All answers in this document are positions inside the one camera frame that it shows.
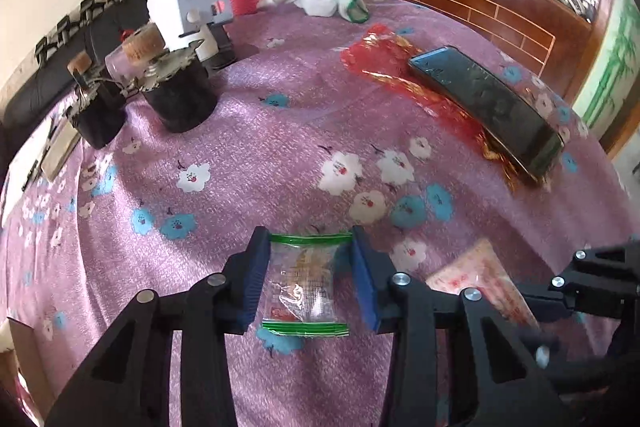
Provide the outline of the black jar with cork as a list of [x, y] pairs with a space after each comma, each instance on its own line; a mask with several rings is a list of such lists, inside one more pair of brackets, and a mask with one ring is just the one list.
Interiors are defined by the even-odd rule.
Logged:
[[75, 101], [65, 116], [95, 150], [102, 150], [126, 122], [124, 87], [106, 75], [103, 66], [93, 64], [87, 51], [78, 52], [67, 70], [75, 83]]
[[116, 84], [116, 106], [140, 94], [164, 127], [182, 133], [212, 115], [218, 96], [198, 58], [198, 40], [171, 51], [157, 27], [147, 23], [107, 54], [104, 64]]

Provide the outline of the cardboard box tray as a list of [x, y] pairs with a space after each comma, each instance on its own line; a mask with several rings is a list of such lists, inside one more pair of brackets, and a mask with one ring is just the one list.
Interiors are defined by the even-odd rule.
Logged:
[[43, 426], [54, 403], [34, 330], [7, 317], [1, 322], [1, 389], [36, 426]]

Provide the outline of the white paper notebook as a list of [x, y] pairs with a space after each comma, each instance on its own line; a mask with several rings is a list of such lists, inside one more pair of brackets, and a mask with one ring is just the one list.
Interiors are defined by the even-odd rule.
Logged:
[[52, 126], [53, 118], [51, 116], [44, 118], [10, 162], [6, 187], [3, 189], [2, 227], [6, 226], [10, 213], [24, 194], [22, 185], [27, 178], [27, 173], [32, 167], [32, 163], [36, 159], [41, 161]]

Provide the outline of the black smartphone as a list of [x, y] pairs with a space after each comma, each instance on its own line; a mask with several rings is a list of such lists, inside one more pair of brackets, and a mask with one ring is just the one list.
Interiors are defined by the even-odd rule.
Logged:
[[419, 54], [409, 66], [469, 112], [528, 173], [547, 176], [563, 150], [561, 135], [492, 72], [454, 46]]

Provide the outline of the grey phone stand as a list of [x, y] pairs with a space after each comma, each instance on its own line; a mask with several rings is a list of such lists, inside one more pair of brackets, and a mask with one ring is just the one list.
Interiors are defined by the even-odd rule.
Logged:
[[208, 30], [217, 51], [202, 58], [210, 70], [223, 69], [236, 61], [233, 43], [224, 29], [234, 19], [231, 0], [177, 0], [182, 29], [181, 37]]

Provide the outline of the near black jar with cork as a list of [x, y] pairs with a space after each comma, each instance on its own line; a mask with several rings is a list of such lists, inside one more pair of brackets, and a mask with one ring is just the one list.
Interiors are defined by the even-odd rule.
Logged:
[[198, 58], [198, 40], [171, 51], [157, 27], [147, 23], [107, 54], [104, 64], [116, 84], [116, 106], [140, 94], [164, 127], [182, 133], [212, 115], [218, 96]]

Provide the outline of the purple floral tablecloth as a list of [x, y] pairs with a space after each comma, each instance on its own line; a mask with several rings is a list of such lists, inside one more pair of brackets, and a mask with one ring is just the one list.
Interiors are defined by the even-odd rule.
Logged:
[[314, 234], [362, 225], [399, 268], [428, 277], [487, 239], [512, 279], [538, 282], [582, 247], [637, 231], [596, 138], [532, 72], [469, 27], [399, 0], [366, 0], [419, 48], [453, 44], [559, 130], [566, 150], [529, 188], [408, 96], [349, 72], [364, 27], [287, 6], [233, 23], [248, 57], [220, 72], [204, 124], [168, 133], [135, 101], [101, 152], [75, 148], [31, 187], [1, 234], [1, 311], [35, 331], [55, 391], [136, 291], [182, 291], [254, 228]]

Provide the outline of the brown booklet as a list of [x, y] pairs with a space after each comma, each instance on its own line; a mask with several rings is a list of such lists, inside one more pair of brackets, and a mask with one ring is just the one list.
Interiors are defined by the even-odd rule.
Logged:
[[53, 138], [49, 142], [40, 164], [40, 170], [44, 179], [48, 182], [55, 180], [79, 140], [79, 132], [64, 118], [61, 124], [58, 125], [58, 129], [54, 132]]

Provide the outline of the wooden bench backrest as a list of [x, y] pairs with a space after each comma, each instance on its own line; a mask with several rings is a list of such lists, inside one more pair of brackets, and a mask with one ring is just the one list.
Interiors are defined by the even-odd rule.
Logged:
[[442, 13], [537, 74], [567, 102], [585, 86], [604, 30], [559, 0], [405, 0]]

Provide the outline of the white red sachet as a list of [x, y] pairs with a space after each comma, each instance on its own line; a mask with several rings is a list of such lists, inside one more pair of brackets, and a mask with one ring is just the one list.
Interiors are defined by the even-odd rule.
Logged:
[[507, 320], [533, 329], [539, 327], [488, 239], [479, 239], [454, 262], [427, 277], [426, 283], [434, 291], [451, 295], [475, 287]]

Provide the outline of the far black jar with cork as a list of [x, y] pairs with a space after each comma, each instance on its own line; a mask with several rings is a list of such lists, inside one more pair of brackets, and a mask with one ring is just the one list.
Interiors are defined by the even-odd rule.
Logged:
[[65, 116], [95, 150], [102, 150], [126, 122], [124, 87], [106, 75], [103, 66], [93, 64], [87, 51], [78, 52], [67, 70], [75, 83], [75, 101]]

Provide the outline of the red gold foil envelope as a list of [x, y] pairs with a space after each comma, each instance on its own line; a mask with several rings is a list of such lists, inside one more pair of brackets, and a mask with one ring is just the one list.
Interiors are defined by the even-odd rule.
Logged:
[[349, 72], [411, 98], [439, 127], [449, 131], [476, 156], [500, 165], [510, 190], [514, 190], [518, 182], [544, 185], [547, 181], [544, 174], [528, 173], [469, 112], [430, 86], [426, 77], [413, 72], [409, 60], [421, 53], [422, 50], [405, 37], [383, 24], [374, 24], [358, 41], [341, 51], [340, 57]]

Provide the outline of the white plastic container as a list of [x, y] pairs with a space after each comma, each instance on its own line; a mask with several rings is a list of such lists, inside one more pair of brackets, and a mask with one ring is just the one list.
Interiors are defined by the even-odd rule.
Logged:
[[169, 51], [187, 48], [191, 42], [202, 40], [196, 48], [202, 63], [218, 53], [216, 40], [206, 26], [193, 34], [183, 35], [178, 0], [145, 0], [145, 4], [150, 22], [157, 26]]

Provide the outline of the clear green-edged snack packet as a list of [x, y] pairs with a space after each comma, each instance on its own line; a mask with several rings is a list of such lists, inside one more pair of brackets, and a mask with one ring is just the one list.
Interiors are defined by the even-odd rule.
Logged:
[[349, 327], [337, 311], [334, 280], [348, 263], [352, 236], [270, 236], [262, 328], [281, 337], [344, 337]]

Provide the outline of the black pen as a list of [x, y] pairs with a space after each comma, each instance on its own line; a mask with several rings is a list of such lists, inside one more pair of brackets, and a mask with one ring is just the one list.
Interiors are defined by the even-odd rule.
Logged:
[[40, 160], [36, 159], [33, 163], [32, 163], [32, 167], [30, 167], [29, 172], [27, 173], [27, 178], [24, 182], [24, 184], [22, 185], [22, 192], [25, 192], [27, 190], [27, 187], [29, 187], [29, 184], [32, 183], [32, 180], [35, 179], [36, 174], [38, 173], [39, 170], [39, 164], [40, 164]]

